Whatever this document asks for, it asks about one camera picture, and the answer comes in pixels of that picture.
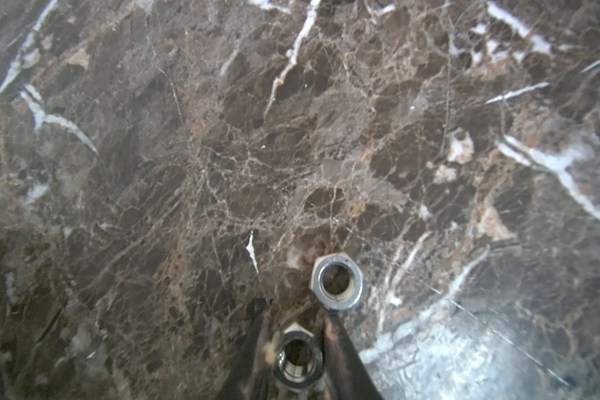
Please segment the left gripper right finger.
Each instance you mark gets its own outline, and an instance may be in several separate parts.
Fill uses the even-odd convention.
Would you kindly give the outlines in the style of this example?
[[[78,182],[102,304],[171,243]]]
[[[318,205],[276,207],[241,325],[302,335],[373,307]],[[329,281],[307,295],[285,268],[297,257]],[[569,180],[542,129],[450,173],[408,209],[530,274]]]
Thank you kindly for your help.
[[[336,313],[326,312],[323,360],[331,399],[382,399]]]

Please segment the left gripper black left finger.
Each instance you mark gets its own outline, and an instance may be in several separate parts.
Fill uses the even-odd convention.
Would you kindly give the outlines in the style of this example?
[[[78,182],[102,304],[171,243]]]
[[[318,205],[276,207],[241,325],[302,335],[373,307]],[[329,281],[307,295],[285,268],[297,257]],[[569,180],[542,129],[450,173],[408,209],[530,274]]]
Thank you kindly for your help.
[[[267,399],[271,363],[268,352],[273,344],[272,319],[268,309],[253,321],[230,372],[216,399]]]

